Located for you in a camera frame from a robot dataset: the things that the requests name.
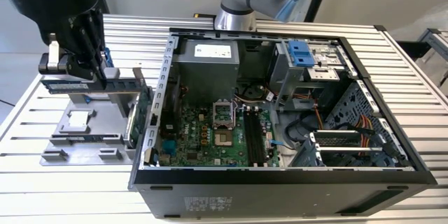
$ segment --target green circuit board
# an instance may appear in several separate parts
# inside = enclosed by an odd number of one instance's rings
[[[260,123],[266,132],[272,133],[269,113],[258,113]],[[161,165],[169,166],[226,166],[246,167],[246,143],[244,139],[242,112],[234,114],[234,128],[230,131],[213,129],[213,108],[184,106],[180,119],[180,133],[176,140],[176,154]],[[260,132],[262,144],[265,133]],[[266,158],[268,167],[278,166],[277,153]]]

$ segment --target ram slot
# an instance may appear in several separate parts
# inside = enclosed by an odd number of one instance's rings
[[[262,166],[264,145],[261,137],[261,124],[256,111],[244,112],[244,132],[249,166]]]

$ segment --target blue drive bay latch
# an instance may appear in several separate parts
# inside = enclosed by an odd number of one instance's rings
[[[289,40],[288,51],[293,58],[296,67],[313,67],[314,58],[309,52],[309,47],[305,41]]]

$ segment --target label sticker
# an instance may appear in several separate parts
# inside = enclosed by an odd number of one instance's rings
[[[50,89],[88,89],[89,87],[84,83],[72,84],[49,84]]]
[[[232,58],[230,46],[225,45],[196,45],[194,57]]]
[[[273,99],[273,93],[269,92],[269,94],[265,96],[265,99],[270,102]]]
[[[232,197],[184,197],[186,211],[228,211]]]

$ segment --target slotted aluminum surface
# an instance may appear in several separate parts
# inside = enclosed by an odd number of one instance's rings
[[[154,86],[169,27],[212,29],[210,19],[106,15],[105,40],[121,75],[141,67]],[[258,31],[344,36],[432,170],[438,186],[368,218],[226,219],[226,223],[448,223],[448,107],[388,33],[372,26],[258,21]],[[48,137],[68,104],[33,81],[0,127],[0,223],[165,223],[154,220],[138,193],[126,190],[129,165],[40,166]],[[222,223],[222,219],[182,220]]]

